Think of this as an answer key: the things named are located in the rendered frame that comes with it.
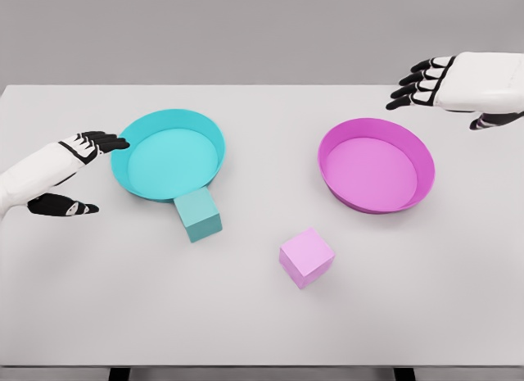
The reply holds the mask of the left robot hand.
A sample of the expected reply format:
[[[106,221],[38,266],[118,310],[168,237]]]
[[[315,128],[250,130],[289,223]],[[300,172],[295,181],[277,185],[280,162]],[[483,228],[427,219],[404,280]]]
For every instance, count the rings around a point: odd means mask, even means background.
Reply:
[[[129,147],[125,138],[104,131],[74,134],[49,143],[0,174],[0,222],[15,206],[35,215],[70,217],[99,212],[98,206],[50,190],[99,156]]]

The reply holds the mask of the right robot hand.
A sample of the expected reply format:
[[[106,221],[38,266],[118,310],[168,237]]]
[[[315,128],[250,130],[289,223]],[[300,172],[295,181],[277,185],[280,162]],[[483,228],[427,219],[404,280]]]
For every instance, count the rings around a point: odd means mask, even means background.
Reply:
[[[391,93],[388,111],[439,107],[477,112],[469,129],[508,125],[524,118],[524,53],[461,52],[420,61]]]

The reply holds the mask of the cyan round plate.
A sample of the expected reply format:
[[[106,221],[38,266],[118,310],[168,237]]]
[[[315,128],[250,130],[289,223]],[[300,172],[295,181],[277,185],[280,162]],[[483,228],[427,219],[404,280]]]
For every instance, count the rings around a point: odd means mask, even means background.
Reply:
[[[129,147],[111,153],[115,179],[128,192],[154,202],[170,202],[209,185],[226,154],[221,128],[196,111],[154,111],[120,136]]]

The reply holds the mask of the magenta round plate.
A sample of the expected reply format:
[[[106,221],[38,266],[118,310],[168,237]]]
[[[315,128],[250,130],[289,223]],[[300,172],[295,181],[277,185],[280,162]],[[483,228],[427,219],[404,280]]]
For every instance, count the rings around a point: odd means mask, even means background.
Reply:
[[[436,178],[425,143],[405,127],[377,118],[352,119],[331,128],[318,146],[317,160],[334,197],[369,214],[416,206]]]

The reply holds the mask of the teal cube block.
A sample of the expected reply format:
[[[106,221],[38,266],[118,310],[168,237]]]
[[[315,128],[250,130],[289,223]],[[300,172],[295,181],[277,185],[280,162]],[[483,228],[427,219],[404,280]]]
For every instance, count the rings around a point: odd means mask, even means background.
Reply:
[[[176,197],[174,205],[191,243],[223,229],[219,210],[207,187]]]

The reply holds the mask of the pink cube block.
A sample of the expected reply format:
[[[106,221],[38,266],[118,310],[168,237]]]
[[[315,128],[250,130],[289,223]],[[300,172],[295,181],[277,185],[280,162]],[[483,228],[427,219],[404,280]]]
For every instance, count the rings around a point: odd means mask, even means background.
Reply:
[[[280,246],[279,262],[299,289],[323,275],[333,263],[335,252],[319,233],[308,228]]]

